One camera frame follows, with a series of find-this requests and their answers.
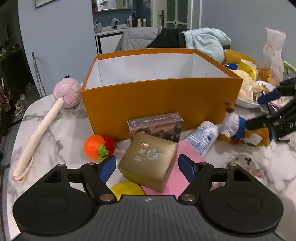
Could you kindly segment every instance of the door handle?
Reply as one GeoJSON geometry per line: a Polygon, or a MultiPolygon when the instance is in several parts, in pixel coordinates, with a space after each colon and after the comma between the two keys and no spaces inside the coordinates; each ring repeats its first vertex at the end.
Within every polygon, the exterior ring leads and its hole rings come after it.
{"type": "Polygon", "coordinates": [[[159,15],[161,17],[161,26],[163,27],[165,24],[165,11],[161,10],[161,15],[159,15]]]}

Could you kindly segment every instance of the white cabinet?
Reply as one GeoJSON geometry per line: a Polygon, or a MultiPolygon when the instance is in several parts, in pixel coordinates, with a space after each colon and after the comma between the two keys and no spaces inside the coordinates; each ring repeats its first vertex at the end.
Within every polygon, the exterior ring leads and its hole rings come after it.
{"type": "Polygon", "coordinates": [[[123,32],[96,36],[98,54],[114,52],[123,32]]]}

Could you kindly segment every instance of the open cardboard box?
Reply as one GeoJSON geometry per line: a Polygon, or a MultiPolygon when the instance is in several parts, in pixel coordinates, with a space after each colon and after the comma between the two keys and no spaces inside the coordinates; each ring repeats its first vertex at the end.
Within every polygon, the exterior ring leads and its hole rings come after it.
{"type": "Polygon", "coordinates": [[[193,49],[158,48],[97,55],[81,95],[94,133],[129,138],[127,121],[179,112],[183,130],[221,123],[242,79],[193,49]]]}

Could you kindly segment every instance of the red crochet flower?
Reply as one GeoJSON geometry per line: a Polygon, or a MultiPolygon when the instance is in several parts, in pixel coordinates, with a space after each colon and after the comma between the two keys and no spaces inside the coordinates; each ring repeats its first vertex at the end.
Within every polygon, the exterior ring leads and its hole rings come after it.
{"type": "Polygon", "coordinates": [[[106,149],[109,151],[109,155],[113,155],[114,150],[115,150],[115,141],[113,139],[111,139],[110,137],[104,137],[104,145],[106,147],[106,149]]]}

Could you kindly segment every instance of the clear plastic bag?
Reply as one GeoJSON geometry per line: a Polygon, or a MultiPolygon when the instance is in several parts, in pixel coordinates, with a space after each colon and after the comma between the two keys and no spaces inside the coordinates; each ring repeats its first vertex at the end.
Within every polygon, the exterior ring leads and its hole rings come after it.
{"type": "Polygon", "coordinates": [[[258,76],[261,80],[278,86],[283,81],[284,63],[281,58],[281,50],[286,39],[286,34],[266,28],[267,43],[264,46],[265,54],[262,67],[259,69],[258,76]]]}

